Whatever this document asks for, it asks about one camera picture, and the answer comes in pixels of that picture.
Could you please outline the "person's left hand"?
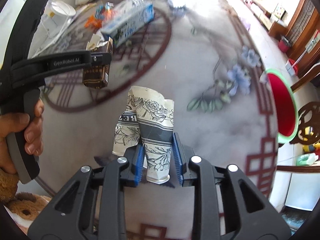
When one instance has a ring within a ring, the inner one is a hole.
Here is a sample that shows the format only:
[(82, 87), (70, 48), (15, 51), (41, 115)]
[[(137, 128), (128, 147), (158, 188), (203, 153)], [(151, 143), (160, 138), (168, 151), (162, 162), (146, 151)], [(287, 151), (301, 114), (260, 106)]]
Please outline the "person's left hand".
[(40, 172), (35, 157), (43, 151), (41, 99), (1, 106), (1, 169), (26, 180)]

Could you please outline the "fuzzy brown sleeve forearm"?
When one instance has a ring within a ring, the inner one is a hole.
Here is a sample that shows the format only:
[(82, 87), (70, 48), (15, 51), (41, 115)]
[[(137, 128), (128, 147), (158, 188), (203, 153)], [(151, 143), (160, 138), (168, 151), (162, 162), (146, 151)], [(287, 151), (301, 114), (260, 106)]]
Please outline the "fuzzy brown sleeve forearm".
[(33, 221), (51, 198), (29, 192), (18, 193), (18, 181), (18, 175), (1, 170), (1, 203), (21, 219)]

